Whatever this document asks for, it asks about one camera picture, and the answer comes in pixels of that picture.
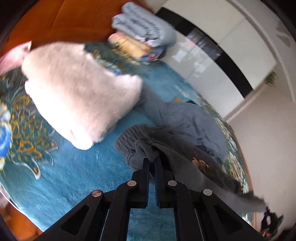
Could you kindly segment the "dark grey sweatpants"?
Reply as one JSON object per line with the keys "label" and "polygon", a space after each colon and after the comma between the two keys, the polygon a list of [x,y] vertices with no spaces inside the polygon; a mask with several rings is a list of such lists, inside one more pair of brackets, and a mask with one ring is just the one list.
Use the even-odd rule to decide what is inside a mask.
{"label": "dark grey sweatpants", "polygon": [[253,192],[243,193],[240,183],[229,177],[209,154],[167,128],[131,126],[117,138],[114,147],[133,171],[142,168],[145,158],[154,162],[164,155],[175,179],[188,189],[210,189],[237,213],[265,211],[264,200]]}

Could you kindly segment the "blue-grey hoodie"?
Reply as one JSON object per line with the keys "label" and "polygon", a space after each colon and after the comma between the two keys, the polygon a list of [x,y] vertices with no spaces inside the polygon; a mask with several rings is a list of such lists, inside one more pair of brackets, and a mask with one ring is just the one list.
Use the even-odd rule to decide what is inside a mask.
{"label": "blue-grey hoodie", "polygon": [[135,109],[155,125],[170,128],[187,142],[204,146],[209,154],[226,160],[226,138],[214,118],[188,102],[165,102],[144,84]]}

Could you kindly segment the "teal floral bedspread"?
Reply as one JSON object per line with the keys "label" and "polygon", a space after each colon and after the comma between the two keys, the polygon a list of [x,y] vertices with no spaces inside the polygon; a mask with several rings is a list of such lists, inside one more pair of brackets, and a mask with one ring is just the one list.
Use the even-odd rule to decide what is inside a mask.
{"label": "teal floral bedspread", "polygon": [[[230,126],[173,69],[162,61],[136,63],[118,55],[107,43],[87,43],[86,50],[102,66],[116,74],[138,75],[163,101],[192,101],[210,114],[226,137],[226,160],[222,170],[251,190],[247,166]],[[13,142],[1,162],[1,184],[17,208],[39,229],[46,230],[84,199],[100,189],[114,190],[130,180],[132,171],[114,149],[117,137],[132,125],[153,122],[132,110],[102,142],[91,149],[76,149],[39,114],[24,89],[20,68],[1,75],[1,100],[11,113]]]}

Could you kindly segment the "fluffy beige pink garment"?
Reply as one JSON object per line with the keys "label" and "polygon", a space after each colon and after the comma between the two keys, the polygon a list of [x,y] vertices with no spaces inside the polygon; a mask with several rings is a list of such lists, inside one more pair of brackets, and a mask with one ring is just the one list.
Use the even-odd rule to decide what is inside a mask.
{"label": "fluffy beige pink garment", "polygon": [[24,58],[25,91],[41,116],[74,147],[101,142],[139,101],[142,80],[97,63],[83,44],[55,42]]}

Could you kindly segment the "black device with green light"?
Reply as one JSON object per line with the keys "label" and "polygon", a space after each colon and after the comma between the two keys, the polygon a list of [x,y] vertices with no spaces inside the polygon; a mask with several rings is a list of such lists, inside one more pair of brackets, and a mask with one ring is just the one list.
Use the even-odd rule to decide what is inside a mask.
{"label": "black device with green light", "polygon": [[261,221],[260,234],[266,239],[271,240],[278,233],[278,228],[284,220],[283,215],[277,216],[266,207],[264,217]]}

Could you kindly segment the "folded yellow floral blanket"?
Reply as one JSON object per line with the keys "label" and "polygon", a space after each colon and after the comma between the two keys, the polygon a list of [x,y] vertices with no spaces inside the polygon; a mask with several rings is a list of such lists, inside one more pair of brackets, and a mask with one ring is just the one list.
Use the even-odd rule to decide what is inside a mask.
{"label": "folded yellow floral blanket", "polygon": [[153,62],[162,59],[166,54],[165,46],[151,47],[122,32],[116,32],[108,37],[112,48],[137,62]]}

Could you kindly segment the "white black wardrobe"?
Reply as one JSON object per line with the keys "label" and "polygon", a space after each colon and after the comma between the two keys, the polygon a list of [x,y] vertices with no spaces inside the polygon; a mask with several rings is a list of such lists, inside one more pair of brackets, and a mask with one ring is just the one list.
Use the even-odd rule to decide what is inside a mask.
{"label": "white black wardrobe", "polygon": [[257,30],[227,1],[167,1],[157,16],[177,35],[164,62],[222,117],[232,113],[276,66]]}

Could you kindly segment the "green potted plant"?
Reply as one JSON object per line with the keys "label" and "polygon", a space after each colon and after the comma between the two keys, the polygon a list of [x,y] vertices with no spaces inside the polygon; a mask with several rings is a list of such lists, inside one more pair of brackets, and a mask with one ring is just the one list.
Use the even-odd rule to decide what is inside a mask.
{"label": "green potted plant", "polygon": [[276,73],[272,71],[264,80],[264,83],[268,86],[275,86],[275,80],[276,80]]}

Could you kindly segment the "folded light blue quilt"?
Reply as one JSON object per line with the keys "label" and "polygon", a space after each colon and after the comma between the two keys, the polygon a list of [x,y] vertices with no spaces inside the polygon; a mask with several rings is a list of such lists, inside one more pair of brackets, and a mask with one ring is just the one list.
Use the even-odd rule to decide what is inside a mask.
{"label": "folded light blue quilt", "polygon": [[111,26],[153,48],[171,47],[177,41],[172,25],[133,2],[122,6],[121,14],[112,18]]}

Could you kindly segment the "orange wooden headboard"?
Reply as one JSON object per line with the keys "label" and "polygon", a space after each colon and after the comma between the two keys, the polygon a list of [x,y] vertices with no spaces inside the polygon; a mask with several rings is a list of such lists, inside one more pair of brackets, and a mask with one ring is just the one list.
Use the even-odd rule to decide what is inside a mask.
{"label": "orange wooden headboard", "polygon": [[104,42],[125,1],[32,1],[1,41],[1,55],[24,42]]}

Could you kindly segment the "pink white knitted cloth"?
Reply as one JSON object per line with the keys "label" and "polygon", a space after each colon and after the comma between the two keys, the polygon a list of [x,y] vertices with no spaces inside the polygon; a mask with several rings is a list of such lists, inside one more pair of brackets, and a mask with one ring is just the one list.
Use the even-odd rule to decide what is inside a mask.
{"label": "pink white knitted cloth", "polygon": [[9,72],[22,65],[24,58],[29,54],[31,50],[32,42],[25,42],[17,45],[10,51],[8,51],[0,60],[0,73],[1,75]]}

